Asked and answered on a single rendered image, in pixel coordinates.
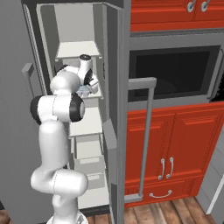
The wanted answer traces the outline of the grey built-in microwave oven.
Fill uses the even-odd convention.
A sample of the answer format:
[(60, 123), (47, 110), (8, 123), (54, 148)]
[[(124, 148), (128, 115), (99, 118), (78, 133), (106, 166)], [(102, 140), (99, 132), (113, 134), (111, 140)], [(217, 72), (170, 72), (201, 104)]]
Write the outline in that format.
[(208, 103), (224, 74), (224, 29), (133, 32), (129, 77), (154, 77), (153, 107)]

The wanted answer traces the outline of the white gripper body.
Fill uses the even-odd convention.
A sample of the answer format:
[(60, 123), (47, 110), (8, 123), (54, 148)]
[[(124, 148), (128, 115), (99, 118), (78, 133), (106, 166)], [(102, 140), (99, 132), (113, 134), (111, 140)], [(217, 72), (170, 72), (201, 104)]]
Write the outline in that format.
[(87, 87), (91, 94), (96, 94), (98, 92), (99, 81), (95, 75), (93, 76), (93, 79), (89, 82)]

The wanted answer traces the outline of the red drawer front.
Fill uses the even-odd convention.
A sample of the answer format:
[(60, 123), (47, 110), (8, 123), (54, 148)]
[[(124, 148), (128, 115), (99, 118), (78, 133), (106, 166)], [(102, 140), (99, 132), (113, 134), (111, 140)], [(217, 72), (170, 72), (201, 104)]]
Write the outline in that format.
[[(145, 185), (143, 188), (143, 199), (137, 202), (125, 203), (124, 207), (138, 207), (151, 203), (158, 203), (196, 196), (199, 192), (202, 180), (203, 177), (185, 178), (155, 185)], [(168, 190), (172, 190), (172, 194), (166, 198), (154, 199), (149, 196), (150, 193), (154, 193), (157, 196), (166, 195)]]

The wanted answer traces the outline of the grey freezer door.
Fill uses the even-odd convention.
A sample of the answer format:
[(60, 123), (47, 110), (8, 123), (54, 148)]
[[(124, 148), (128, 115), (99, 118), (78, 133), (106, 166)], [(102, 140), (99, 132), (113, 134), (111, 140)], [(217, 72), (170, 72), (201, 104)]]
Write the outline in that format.
[(103, 124), (103, 137), (112, 224), (124, 224), (130, 8), (131, 0), (104, 0), (103, 3), (103, 17), (106, 19), (103, 27), (106, 44), (106, 122)]

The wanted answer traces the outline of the red wall cupboard door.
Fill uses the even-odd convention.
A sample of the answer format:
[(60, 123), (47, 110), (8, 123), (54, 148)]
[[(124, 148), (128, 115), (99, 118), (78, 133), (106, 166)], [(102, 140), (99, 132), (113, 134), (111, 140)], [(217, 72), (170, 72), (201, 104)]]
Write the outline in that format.
[(224, 0), (210, 0), (205, 12), (201, 11), (201, 4), (206, 0), (197, 0), (195, 10), (196, 21), (222, 21), (224, 20)]
[(188, 22), (193, 11), (187, 11), (192, 0), (132, 0), (131, 23), (133, 25)]

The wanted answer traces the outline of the grey cabinet side panel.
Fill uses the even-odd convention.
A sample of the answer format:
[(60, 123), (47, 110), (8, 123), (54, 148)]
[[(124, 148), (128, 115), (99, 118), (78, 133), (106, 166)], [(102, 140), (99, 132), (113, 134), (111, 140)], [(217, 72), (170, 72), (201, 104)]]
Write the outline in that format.
[(224, 224), (224, 154), (219, 148), (213, 153), (196, 199), (216, 224)]

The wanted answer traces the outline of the white freezer shelf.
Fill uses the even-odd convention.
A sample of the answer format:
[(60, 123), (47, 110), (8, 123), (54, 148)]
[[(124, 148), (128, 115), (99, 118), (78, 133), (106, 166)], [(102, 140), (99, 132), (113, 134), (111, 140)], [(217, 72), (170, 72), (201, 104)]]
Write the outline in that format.
[(86, 108), (79, 122), (70, 123), (70, 137), (88, 136), (102, 133), (102, 120), (98, 108)]
[(101, 53), (94, 41), (61, 42), (56, 54), (56, 60), (76, 59), (82, 54), (91, 57), (101, 57)]
[(90, 94), (87, 98), (81, 98), (81, 99), (94, 99), (94, 98), (102, 98), (102, 91), (100, 88), (98, 88), (98, 92), (96, 94)]

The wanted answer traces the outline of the red base cupboard door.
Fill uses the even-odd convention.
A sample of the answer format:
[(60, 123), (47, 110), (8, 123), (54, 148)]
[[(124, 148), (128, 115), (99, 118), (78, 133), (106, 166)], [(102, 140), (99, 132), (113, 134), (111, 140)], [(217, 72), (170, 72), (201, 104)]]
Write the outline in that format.
[[(126, 180), (127, 187), (138, 186), (144, 147), (146, 111), (130, 111), (127, 123)], [(174, 114), (152, 113), (145, 168), (145, 182), (158, 181), (162, 172), (161, 158), (166, 158), (174, 123)]]
[(183, 108), (176, 113), (170, 148), (174, 178), (204, 172), (213, 141), (221, 130), (223, 115), (223, 103)]

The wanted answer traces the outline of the grey fridge door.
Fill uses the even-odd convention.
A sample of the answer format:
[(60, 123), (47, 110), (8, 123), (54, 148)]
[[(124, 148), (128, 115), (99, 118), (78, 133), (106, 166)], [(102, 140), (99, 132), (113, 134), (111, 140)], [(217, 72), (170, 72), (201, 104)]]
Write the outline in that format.
[(20, 1), (0, 0), (0, 201), (13, 224), (39, 224), (53, 212), (51, 198), (31, 188), (40, 165), (38, 126), (21, 71), (32, 62)]

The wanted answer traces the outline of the white freezer drawer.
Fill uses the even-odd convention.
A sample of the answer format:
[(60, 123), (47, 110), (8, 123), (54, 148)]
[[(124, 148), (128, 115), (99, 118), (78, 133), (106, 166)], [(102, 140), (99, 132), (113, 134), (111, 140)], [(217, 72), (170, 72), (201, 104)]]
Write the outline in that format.
[(74, 157), (95, 158), (102, 154), (99, 135), (77, 136), (75, 138)]
[(74, 169), (78, 172), (89, 174), (105, 172), (105, 162), (103, 156), (76, 158), (74, 160)]

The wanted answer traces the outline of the grey fridge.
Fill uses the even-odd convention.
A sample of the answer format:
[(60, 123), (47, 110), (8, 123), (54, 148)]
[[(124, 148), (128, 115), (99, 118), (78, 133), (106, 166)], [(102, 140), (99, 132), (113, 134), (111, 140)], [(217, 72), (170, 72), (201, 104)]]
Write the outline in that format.
[(74, 59), (56, 59), (61, 42), (94, 41), (101, 53), (95, 59), (104, 99), (100, 103), (106, 122), (104, 0), (21, 0), (29, 30), (38, 78), (43, 94), (50, 92), (50, 80), (56, 68)]

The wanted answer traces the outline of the pale blue ice cube tray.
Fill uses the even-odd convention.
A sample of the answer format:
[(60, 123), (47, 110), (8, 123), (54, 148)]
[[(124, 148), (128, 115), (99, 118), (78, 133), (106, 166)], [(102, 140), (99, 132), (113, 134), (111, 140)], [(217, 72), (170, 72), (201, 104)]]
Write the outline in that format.
[(87, 98), (92, 93), (92, 88), (89, 85), (80, 86), (77, 95), (81, 98)]

